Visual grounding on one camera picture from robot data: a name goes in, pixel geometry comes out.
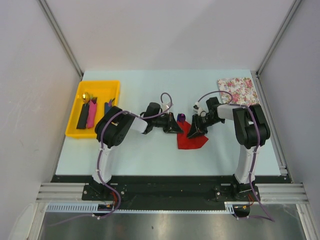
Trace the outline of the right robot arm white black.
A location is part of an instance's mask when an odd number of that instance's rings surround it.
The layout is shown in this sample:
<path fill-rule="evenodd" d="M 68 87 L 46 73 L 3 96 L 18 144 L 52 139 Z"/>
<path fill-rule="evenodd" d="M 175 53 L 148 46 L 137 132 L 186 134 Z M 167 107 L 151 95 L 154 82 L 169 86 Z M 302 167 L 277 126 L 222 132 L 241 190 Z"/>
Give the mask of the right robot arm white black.
<path fill-rule="evenodd" d="M 222 104 L 217 97 L 206 101 L 208 112 L 196 113 L 188 139 L 202 137 L 208 133 L 208 127 L 231 120 L 234 124 L 235 137 L 240 145 L 238 165 L 232 175 L 232 182 L 227 193 L 236 201 L 250 200 L 256 197 L 255 171 L 259 150 L 271 137 L 271 130 L 260 104 L 240 105 Z"/>

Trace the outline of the floral placemat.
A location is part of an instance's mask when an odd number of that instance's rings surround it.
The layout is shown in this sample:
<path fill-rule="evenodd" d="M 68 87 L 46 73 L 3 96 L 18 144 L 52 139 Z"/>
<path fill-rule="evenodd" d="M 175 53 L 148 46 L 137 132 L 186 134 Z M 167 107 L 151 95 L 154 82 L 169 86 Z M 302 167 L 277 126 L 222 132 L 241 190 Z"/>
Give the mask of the floral placemat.
<path fill-rule="evenodd" d="M 223 103 L 230 102 L 228 93 L 232 95 L 232 104 L 250 106 L 260 103 L 253 80 L 249 77 L 222 78 L 217 81 L 217 86 Z"/>

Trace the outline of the navy napkin roll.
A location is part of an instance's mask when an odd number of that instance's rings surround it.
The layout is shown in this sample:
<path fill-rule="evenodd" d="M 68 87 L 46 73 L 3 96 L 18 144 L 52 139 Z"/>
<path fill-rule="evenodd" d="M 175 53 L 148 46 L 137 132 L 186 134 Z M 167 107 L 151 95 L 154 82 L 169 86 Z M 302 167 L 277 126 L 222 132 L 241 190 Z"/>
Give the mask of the navy napkin roll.
<path fill-rule="evenodd" d="M 108 102 L 104 103 L 104 115 L 106 115 L 109 110 L 113 107 L 113 102 L 115 98 L 110 99 Z"/>

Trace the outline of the red paper napkin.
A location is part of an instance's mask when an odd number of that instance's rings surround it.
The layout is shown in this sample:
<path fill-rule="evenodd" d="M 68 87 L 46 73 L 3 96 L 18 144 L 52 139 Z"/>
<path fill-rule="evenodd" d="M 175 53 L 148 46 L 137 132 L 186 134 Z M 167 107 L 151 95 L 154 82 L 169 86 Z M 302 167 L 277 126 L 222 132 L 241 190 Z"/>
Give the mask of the red paper napkin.
<path fill-rule="evenodd" d="M 179 150 L 196 150 L 202 148 L 209 140 L 206 136 L 199 136 L 196 138 L 187 138 L 191 125 L 185 122 L 177 122 L 179 127 L 183 130 L 183 133 L 177 134 L 177 147 Z"/>

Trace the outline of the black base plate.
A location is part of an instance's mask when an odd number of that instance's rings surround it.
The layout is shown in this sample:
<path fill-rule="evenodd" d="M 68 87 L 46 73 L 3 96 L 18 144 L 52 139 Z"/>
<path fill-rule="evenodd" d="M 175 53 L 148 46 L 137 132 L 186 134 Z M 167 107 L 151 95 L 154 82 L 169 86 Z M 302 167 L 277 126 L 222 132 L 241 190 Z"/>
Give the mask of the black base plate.
<path fill-rule="evenodd" d="M 165 211 L 220 210 L 228 201 L 256 203 L 263 184 L 289 183 L 283 176 L 257 176 L 243 186 L 233 176 L 113 176 L 108 186 L 88 175 L 54 175 L 51 181 L 83 184 L 83 201 L 111 201 L 121 210 Z"/>

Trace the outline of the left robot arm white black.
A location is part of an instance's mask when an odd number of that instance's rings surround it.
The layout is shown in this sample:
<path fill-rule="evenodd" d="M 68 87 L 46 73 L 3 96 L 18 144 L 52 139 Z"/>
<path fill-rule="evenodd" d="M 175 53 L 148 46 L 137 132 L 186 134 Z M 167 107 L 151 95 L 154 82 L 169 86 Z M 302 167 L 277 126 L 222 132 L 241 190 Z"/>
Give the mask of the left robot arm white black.
<path fill-rule="evenodd" d="M 156 102 L 149 103 L 145 112 L 137 116 L 113 106 L 97 123 L 95 127 L 96 139 L 100 149 L 96 169 L 92 175 L 97 184 L 93 194 L 100 200 L 110 196 L 111 188 L 107 183 L 112 178 L 111 168 L 115 159 L 115 148 L 125 139 L 129 130 L 141 134 L 148 134 L 153 128 L 162 128 L 164 133 L 182 134 L 184 131 L 178 125 L 174 114 L 168 109 L 163 110 Z"/>

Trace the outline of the purple plastic spoon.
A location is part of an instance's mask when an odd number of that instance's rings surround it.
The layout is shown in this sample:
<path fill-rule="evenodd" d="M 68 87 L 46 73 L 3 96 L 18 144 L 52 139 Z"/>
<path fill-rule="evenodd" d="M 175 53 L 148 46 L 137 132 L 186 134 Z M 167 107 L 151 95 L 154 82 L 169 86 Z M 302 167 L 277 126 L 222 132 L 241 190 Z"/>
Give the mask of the purple plastic spoon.
<path fill-rule="evenodd" d="M 181 113 L 181 115 L 182 115 L 182 124 L 184 124 L 184 122 L 186 121 L 186 116 L 185 116 L 185 114 L 183 114 L 183 113 Z"/>

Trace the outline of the gold spoon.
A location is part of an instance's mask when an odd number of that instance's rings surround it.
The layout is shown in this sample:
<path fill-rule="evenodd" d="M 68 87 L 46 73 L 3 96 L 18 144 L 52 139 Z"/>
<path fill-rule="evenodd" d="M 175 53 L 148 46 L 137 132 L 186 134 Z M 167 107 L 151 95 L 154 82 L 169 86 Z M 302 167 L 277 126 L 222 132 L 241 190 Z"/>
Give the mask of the gold spoon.
<path fill-rule="evenodd" d="M 84 104 L 87 104 L 87 103 L 89 103 L 90 102 L 90 100 L 91 100 L 91 95 L 88 93 L 88 92 L 84 92 L 83 94 L 82 94 L 82 101 L 83 101 L 83 103 Z"/>

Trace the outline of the pink napkin roll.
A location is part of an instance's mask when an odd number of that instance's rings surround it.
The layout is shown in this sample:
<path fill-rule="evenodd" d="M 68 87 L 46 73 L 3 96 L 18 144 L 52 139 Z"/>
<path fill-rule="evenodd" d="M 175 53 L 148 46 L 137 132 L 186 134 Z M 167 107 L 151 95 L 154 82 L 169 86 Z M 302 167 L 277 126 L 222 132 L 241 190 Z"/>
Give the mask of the pink napkin roll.
<path fill-rule="evenodd" d="M 97 113 L 97 102 L 96 101 L 89 101 L 89 109 L 88 109 L 88 116 L 86 121 L 86 128 L 91 129 L 94 127 L 95 117 Z"/>

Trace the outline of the black napkin roll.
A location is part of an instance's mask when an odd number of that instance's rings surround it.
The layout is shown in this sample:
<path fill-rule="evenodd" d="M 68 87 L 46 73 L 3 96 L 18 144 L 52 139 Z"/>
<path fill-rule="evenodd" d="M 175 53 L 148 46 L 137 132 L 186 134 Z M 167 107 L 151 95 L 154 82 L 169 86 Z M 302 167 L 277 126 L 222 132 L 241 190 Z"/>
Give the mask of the black napkin roll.
<path fill-rule="evenodd" d="M 76 129 L 79 130 L 83 130 L 87 128 L 87 119 L 88 119 L 88 115 L 89 115 L 89 103 L 84 103 L 82 105 L 81 111 L 80 111 L 80 115 L 78 118 L 78 122 L 76 125 Z"/>

